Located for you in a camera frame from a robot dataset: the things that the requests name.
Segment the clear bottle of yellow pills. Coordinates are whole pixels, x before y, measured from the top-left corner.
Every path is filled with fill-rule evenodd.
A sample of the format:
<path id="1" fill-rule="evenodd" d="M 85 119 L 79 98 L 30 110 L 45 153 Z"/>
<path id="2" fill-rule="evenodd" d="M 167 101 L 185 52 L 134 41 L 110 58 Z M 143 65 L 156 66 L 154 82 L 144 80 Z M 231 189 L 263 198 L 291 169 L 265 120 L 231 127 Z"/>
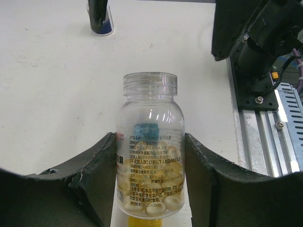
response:
<path id="1" fill-rule="evenodd" d="M 131 73 L 123 87 L 126 102 L 116 128 L 118 206 L 142 219 L 173 215 L 185 202 L 185 122 L 174 101 L 177 76 Z"/>

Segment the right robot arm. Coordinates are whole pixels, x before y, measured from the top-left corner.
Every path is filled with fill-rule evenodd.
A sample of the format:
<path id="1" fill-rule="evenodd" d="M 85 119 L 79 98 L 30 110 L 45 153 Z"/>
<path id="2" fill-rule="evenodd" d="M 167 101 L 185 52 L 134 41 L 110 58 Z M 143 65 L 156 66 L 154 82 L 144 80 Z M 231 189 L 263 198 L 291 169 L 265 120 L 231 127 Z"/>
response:
<path id="1" fill-rule="evenodd" d="M 216 0 L 212 55 L 216 61 L 231 57 L 248 35 L 238 66 L 247 74 L 260 76 L 279 56 L 302 48 L 297 39 L 302 29 L 299 0 Z"/>

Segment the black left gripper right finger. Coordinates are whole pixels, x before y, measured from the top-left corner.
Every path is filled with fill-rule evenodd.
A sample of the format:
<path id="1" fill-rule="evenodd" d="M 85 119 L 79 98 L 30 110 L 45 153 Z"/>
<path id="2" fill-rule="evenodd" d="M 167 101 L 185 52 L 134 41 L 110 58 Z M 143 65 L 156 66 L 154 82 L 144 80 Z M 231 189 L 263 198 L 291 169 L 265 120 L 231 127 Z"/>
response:
<path id="1" fill-rule="evenodd" d="M 274 178 L 245 169 L 185 135 L 185 172 L 195 227 L 300 227 L 303 174 Z"/>

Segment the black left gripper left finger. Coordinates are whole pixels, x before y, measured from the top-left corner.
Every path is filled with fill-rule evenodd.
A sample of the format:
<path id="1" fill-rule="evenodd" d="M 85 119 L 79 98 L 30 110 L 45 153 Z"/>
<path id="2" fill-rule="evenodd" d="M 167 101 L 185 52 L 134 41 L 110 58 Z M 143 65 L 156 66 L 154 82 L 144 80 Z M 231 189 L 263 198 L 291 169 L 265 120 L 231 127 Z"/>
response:
<path id="1" fill-rule="evenodd" d="M 116 134 L 40 174 L 0 171 L 3 227 L 108 227 L 116 183 Z"/>

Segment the weekly pill organizer strip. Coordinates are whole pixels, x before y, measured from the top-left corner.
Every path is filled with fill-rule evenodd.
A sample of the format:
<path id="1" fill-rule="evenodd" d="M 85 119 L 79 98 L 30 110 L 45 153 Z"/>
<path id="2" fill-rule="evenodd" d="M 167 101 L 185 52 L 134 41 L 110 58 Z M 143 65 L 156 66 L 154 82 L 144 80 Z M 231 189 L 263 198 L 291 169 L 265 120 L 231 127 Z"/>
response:
<path id="1" fill-rule="evenodd" d="M 111 227 L 191 227 L 192 213 L 189 205 L 187 185 L 184 184 L 185 203 L 183 208 L 172 216 L 162 219 L 139 219 L 126 215 L 118 207 L 116 188 L 112 208 Z"/>

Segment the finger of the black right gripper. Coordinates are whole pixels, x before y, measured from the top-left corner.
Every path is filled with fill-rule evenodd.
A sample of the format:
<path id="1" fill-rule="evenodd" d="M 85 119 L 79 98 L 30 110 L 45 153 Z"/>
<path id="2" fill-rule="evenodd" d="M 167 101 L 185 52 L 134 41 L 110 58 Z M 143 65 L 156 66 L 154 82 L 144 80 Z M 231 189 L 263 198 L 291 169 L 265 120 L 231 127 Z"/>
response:
<path id="1" fill-rule="evenodd" d="M 264 0 L 216 1 L 211 49 L 216 61 L 231 56 L 264 7 Z"/>
<path id="2" fill-rule="evenodd" d="M 108 0 L 88 0 L 90 27 L 94 32 L 102 32 L 108 24 Z"/>

